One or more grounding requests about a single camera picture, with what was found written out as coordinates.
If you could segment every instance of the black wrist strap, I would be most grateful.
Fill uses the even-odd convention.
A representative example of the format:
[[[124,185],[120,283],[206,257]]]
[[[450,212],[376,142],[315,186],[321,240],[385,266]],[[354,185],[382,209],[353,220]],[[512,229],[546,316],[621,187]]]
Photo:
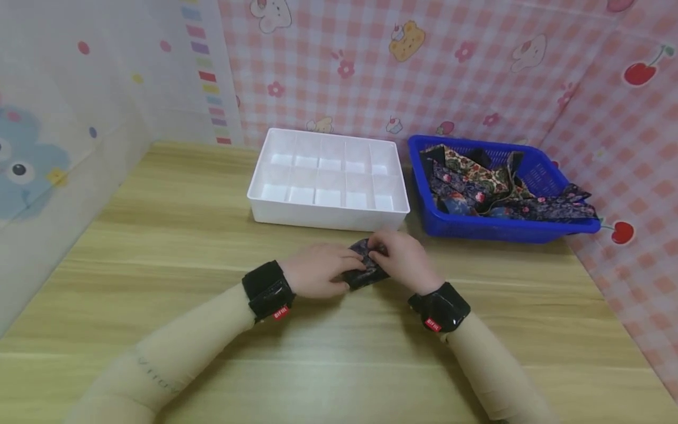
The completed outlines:
[[[407,303],[419,314],[424,327],[435,332],[455,331],[471,313],[471,306],[447,282],[426,296],[415,294]]]
[[[256,315],[254,322],[271,315],[280,320],[290,310],[296,296],[276,261],[265,263],[247,273],[243,277],[243,287],[250,299],[250,309]]]

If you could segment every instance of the arm sleeve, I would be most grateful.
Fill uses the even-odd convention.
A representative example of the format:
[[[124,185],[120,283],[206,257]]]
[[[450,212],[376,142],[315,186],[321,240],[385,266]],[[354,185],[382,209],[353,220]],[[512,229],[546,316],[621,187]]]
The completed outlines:
[[[96,379],[66,424],[152,424],[254,318],[242,284],[228,289],[126,351]]]
[[[443,334],[492,422],[558,424],[560,421],[518,361],[471,312],[455,331]]]

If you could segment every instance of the table surface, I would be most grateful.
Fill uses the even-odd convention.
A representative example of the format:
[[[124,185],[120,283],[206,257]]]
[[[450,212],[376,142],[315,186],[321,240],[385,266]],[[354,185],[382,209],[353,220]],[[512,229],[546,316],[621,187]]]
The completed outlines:
[[[268,225],[245,193],[257,154],[157,143],[0,341],[2,422],[61,421],[146,334],[312,242],[365,233]],[[405,226],[500,337],[564,423],[676,423],[678,409],[564,242],[434,239]],[[382,282],[298,299],[239,336],[166,423],[486,422],[453,355],[408,293]]]

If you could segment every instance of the colorful stripe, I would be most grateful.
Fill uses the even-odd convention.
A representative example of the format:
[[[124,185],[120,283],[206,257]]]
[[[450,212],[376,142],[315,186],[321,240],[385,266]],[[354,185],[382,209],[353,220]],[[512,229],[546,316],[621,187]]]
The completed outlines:
[[[203,40],[207,39],[207,35],[205,34],[205,30],[200,28],[199,26],[187,24],[186,25],[186,31],[188,31],[188,35],[190,35],[191,37],[202,38]]]
[[[207,44],[196,43],[195,41],[191,42],[191,49],[196,53],[210,54],[210,48]]]
[[[226,117],[226,112],[224,112],[224,109],[219,109],[218,107],[211,107],[210,114],[216,116],[223,116],[224,118]]]
[[[229,136],[231,136],[231,133],[228,132],[228,128],[223,127],[214,127],[214,133],[217,135],[217,137],[228,138]]]
[[[224,103],[219,97],[207,96],[207,103],[216,104],[217,106],[223,106]]]
[[[216,142],[217,144],[231,144],[231,137],[226,124],[226,111],[222,108],[224,106],[224,101],[219,97],[220,90],[216,81],[216,74],[214,72],[208,72],[214,69],[214,64],[212,63],[211,58],[202,56],[209,56],[210,48],[207,46],[207,32],[200,24],[195,24],[195,22],[202,21],[198,0],[183,0],[183,2],[195,5],[195,7],[181,7],[181,14],[184,19],[194,21],[185,23],[186,33],[193,39],[204,40],[202,42],[192,40],[191,49],[198,54],[195,58],[195,63],[199,68],[198,77],[200,80],[206,81],[202,86],[203,91],[208,93],[208,95],[205,96],[205,99],[207,100],[207,104],[211,105],[208,106],[207,109],[210,112],[210,119],[214,126]]]
[[[202,22],[203,18],[200,16],[200,11],[196,9],[191,9],[190,7],[182,6],[181,7],[181,16],[184,19],[195,20],[197,22]]]
[[[209,73],[209,72],[203,72],[203,71],[198,71],[198,75],[200,75],[200,79],[204,81],[209,81],[211,83],[216,82],[216,75]]]
[[[195,62],[198,64],[198,66],[201,66],[203,68],[207,69],[212,69],[212,61],[207,58],[195,58]]]
[[[219,94],[219,87],[212,84],[203,84],[203,91],[205,93]]]

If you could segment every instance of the white plastic tray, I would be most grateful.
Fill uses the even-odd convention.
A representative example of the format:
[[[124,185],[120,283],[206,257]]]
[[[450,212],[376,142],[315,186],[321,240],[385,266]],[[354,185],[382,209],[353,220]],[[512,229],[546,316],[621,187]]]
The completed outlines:
[[[395,143],[268,130],[247,191],[260,223],[375,231],[410,212]]]

